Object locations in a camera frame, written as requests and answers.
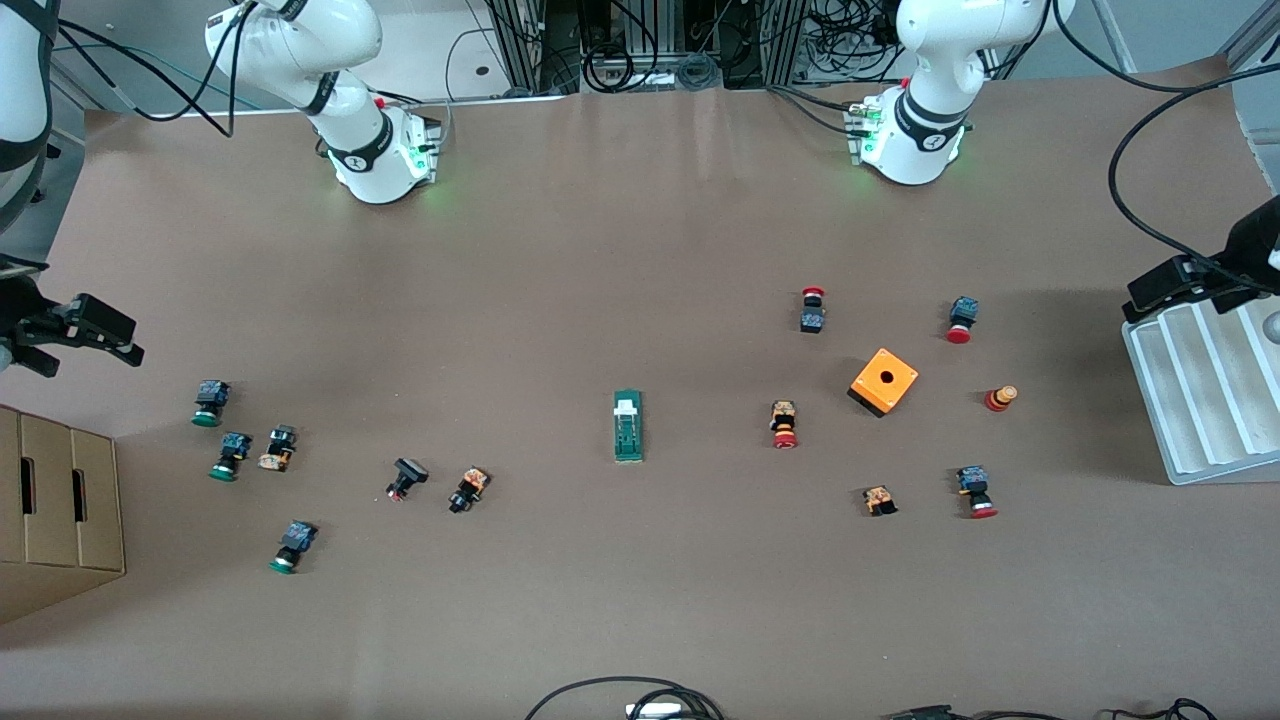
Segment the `white grey compartment tray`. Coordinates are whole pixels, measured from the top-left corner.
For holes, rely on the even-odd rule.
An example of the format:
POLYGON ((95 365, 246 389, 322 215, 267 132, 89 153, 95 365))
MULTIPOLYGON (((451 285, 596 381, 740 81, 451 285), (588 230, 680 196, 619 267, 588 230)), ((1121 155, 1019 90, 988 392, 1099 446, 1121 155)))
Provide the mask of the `white grey compartment tray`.
POLYGON ((1121 337, 1171 486, 1280 484, 1280 347, 1260 324, 1280 297, 1219 314, 1184 304, 1121 337))

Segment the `green push button blue block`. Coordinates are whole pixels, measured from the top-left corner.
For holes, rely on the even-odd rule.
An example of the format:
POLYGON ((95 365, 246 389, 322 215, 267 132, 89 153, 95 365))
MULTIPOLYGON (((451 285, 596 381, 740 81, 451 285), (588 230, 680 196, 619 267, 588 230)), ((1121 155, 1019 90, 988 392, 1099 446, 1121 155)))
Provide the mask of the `green push button blue block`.
POLYGON ((269 568, 284 575, 294 574, 301 559, 315 542, 317 533, 319 528, 308 521, 292 521, 282 536, 280 548, 270 561, 269 568))
POLYGON ((211 465, 209 475, 220 482, 236 482, 239 475, 241 464, 250 455, 253 437, 239 432, 228 432, 221 437, 220 454, 211 465))
POLYGON ((202 380, 195 398, 196 410, 191 421, 197 427, 216 428, 230 396, 230 384, 224 380, 202 380))

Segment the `brown cardboard box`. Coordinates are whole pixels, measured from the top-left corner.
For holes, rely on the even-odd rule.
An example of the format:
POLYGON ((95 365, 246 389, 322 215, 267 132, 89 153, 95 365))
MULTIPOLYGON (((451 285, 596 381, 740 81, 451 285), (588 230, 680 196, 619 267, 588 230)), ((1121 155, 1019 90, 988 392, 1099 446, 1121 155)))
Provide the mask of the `brown cardboard box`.
POLYGON ((124 575, 114 439, 0 405, 0 626, 124 575))

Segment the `black holder orange contact block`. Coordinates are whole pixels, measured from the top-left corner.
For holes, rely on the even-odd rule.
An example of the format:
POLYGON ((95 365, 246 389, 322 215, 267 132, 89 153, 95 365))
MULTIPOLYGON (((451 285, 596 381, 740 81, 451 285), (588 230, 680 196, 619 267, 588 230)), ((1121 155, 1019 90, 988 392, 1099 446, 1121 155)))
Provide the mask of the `black holder orange contact block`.
POLYGON ((268 437, 268 448, 259 457, 257 466, 269 471, 287 471, 296 452, 297 429, 285 424, 276 425, 268 437))

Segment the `black push button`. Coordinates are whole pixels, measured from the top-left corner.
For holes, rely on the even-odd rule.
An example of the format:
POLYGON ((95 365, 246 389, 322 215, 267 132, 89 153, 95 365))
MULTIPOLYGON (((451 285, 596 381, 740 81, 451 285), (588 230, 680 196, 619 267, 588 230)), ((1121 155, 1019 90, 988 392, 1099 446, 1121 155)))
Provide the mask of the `black push button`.
POLYGON ((408 457, 398 457, 394 461, 397 471, 396 479, 385 488, 385 493, 393 502, 402 502, 410 491, 422 484, 429 478, 429 471, 417 461, 408 457))

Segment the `black button orange contact block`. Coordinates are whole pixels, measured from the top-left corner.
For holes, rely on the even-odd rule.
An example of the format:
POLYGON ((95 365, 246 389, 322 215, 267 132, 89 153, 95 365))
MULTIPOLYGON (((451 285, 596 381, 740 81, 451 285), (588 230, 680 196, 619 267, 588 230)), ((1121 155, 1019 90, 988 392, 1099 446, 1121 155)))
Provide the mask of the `black button orange contact block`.
POLYGON ((449 511, 453 514, 470 511, 481 500, 490 483, 492 478, 481 468, 471 466, 463 473, 462 480, 449 497, 449 511))

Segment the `aluminium equipment rack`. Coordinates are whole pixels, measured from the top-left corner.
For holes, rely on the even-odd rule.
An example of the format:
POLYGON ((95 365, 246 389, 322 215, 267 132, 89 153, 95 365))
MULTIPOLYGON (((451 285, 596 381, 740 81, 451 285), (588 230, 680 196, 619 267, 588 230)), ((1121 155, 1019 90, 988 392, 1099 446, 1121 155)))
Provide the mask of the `aluminium equipment rack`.
POLYGON ((641 94, 788 85, 818 0, 465 0, 512 92, 641 94))

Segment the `orange button enclosure box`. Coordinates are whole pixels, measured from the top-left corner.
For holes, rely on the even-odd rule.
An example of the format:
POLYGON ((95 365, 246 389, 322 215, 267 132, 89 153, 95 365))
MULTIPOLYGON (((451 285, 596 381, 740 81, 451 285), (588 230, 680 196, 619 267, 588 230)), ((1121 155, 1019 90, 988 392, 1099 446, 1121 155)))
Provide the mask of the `orange button enclosure box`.
POLYGON ((919 378, 919 372, 887 348, 878 348, 847 388, 847 396, 873 416, 899 407, 919 378))

